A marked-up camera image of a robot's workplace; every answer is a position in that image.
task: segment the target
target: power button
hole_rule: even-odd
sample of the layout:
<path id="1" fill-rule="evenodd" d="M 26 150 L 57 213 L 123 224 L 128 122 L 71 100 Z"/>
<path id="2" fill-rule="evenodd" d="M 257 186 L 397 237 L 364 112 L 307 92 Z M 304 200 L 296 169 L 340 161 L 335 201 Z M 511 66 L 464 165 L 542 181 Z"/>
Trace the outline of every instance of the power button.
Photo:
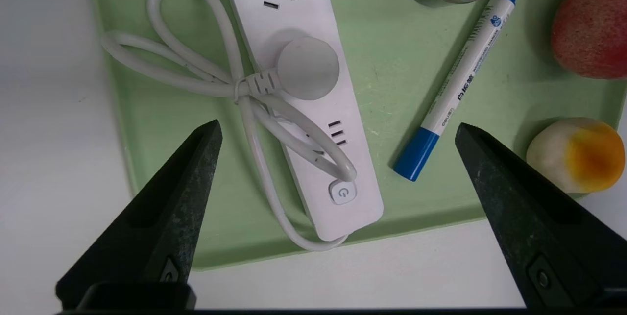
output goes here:
<path id="1" fill-rule="evenodd" d="M 343 205 L 357 197 L 357 187 L 352 181 L 336 180 L 329 185 L 329 194 L 334 203 Z"/>

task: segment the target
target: table surface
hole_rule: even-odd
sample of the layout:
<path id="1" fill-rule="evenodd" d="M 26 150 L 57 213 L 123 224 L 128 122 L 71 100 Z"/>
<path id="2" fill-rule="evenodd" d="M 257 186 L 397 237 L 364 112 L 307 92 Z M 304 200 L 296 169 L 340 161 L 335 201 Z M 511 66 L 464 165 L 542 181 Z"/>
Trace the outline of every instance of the table surface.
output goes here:
<path id="1" fill-rule="evenodd" d="M 128 203 L 90 0 L 0 0 L 0 304 L 54 284 Z M 621 127 L 625 137 L 627 128 Z M 627 179 L 583 200 L 621 235 Z M 190 277 L 199 308 L 523 306 L 486 221 Z"/>

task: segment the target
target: light green tray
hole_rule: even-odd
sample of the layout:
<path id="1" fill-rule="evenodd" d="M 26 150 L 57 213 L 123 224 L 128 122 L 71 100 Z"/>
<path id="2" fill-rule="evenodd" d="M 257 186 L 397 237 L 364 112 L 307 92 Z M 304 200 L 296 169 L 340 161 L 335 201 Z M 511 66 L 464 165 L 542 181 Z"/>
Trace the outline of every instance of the light green tray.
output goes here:
<path id="1" fill-rule="evenodd" d="M 119 29 L 159 40 L 148 23 L 146 0 L 94 1 L 101 30 Z M 381 221 L 351 235 L 349 243 L 483 217 L 453 144 L 462 121 L 487 130 L 518 154 L 557 117 L 618 123 L 624 82 L 579 78 L 560 69 L 551 57 L 547 39 L 560 0 L 519 0 L 429 163 L 418 181 L 410 183 L 390 165 L 419 126 L 484 2 L 427 9 L 413 0 L 331 1 L 385 204 Z M 222 2 L 236 25 L 229 0 Z M 203 0 L 164 0 L 162 11 L 186 45 L 228 68 L 222 37 Z M 250 73 L 241 37 L 238 41 Z M 194 128 L 212 119 L 222 125 L 224 142 L 196 249 L 196 268 L 302 252 L 285 237 L 269 210 L 230 99 L 162 85 L 107 58 L 135 191 Z M 313 238 L 279 143 L 267 132 L 262 137 L 285 210 L 297 229 Z"/>

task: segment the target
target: white power strip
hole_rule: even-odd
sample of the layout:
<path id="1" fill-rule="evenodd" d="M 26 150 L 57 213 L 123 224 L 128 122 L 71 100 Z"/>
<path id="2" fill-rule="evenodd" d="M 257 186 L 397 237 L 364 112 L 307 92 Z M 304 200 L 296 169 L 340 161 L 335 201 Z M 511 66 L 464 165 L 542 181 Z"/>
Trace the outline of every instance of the white power strip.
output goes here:
<path id="1" fill-rule="evenodd" d="M 325 97 L 305 101 L 282 93 L 340 146 L 357 168 L 354 183 L 335 178 L 284 146 L 292 175 L 318 237 L 333 241 L 380 219 L 383 202 L 353 92 L 331 0 L 231 0 L 255 70 L 276 66 L 285 45 L 300 37 L 323 40 L 340 62 L 338 84 Z M 289 132 L 316 147 L 296 125 Z"/>

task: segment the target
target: whiteboard marker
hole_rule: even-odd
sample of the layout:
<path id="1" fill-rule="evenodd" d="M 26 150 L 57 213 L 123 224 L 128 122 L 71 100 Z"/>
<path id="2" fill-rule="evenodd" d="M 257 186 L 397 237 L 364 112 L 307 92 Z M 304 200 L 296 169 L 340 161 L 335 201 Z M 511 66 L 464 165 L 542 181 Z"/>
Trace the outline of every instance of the whiteboard marker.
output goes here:
<path id="1" fill-rule="evenodd" d="M 479 67 L 496 42 L 503 25 L 515 8 L 516 0 L 490 0 L 457 61 L 437 92 L 416 136 L 401 154 L 394 171 L 416 181 L 433 147 L 444 132 L 453 112 L 466 95 Z"/>

